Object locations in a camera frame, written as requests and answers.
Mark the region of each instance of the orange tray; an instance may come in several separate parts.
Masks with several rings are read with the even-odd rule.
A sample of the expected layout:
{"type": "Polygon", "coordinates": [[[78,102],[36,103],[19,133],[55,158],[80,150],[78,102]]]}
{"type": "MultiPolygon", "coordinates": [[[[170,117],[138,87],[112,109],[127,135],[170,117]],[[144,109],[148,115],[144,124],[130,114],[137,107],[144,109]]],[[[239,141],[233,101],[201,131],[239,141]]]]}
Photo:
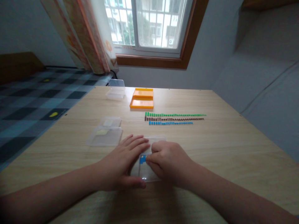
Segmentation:
{"type": "Polygon", "coordinates": [[[132,96],[130,108],[135,109],[153,109],[154,108],[154,90],[136,88],[132,96]]]}
{"type": "Polygon", "coordinates": [[[144,89],[144,88],[135,88],[135,92],[133,93],[133,97],[153,99],[154,90],[153,89],[144,89]]]}

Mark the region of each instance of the wall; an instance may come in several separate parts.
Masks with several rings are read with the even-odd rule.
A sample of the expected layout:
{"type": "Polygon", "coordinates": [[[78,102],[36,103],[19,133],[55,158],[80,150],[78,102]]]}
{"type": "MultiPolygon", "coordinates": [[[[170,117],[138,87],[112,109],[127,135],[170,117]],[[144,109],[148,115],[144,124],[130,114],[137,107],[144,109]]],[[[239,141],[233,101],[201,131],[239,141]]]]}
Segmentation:
{"type": "Polygon", "coordinates": [[[32,51],[44,65],[75,66],[39,0],[1,0],[0,14],[0,54],[32,51]]]}
{"type": "Polygon", "coordinates": [[[240,16],[242,2],[209,1],[187,70],[120,66],[118,78],[126,86],[211,89],[238,41],[258,17],[254,12],[240,16]]]}
{"type": "Polygon", "coordinates": [[[265,11],[212,89],[299,162],[299,4],[265,11]]]}

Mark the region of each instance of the pink curtain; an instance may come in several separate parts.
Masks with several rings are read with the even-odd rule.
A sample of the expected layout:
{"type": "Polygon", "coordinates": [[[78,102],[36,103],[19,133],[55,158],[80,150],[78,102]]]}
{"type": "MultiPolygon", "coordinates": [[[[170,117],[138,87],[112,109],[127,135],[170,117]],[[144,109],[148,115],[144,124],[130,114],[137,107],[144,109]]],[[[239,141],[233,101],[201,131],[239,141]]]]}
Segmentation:
{"type": "Polygon", "coordinates": [[[118,68],[102,1],[41,2],[78,68],[93,70],[96,74],[118,68]]]}

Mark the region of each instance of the forearm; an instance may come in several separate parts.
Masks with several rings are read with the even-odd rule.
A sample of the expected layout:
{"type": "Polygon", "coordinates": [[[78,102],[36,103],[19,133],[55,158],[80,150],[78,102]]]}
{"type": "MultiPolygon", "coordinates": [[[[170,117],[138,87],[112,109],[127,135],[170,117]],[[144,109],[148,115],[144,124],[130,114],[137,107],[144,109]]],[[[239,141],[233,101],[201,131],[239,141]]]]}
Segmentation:
{"type": "Polygon", "coordinates": [[[9,223],[43,223],[92,193],[91,166],[87,166],[1,198],[9,223]]]}
{"type": "Polygon", "coordinates": [[[274,203],[197,164],[189,190],[207,201],[229,223],[298,223],[274,203]]]}

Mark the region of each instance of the yellow piece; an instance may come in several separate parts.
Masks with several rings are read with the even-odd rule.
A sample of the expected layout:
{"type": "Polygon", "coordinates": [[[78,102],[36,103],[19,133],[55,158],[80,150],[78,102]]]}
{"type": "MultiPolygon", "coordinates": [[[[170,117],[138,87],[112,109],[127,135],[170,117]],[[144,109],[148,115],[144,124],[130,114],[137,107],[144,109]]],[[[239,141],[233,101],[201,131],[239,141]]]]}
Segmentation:
{"type": "Polygon", "coordinates": [[[96,135],[105,135],[108,133],[108,130],[99,130],[97,131],[96,135]]]}
{"type": "Polygon", "coordinates": [[[55,117],[55,116],[57,116],[58,115],[58,113],[57,112],[54,112],[54,113],[52,113],[49,117],[55,117]]]}

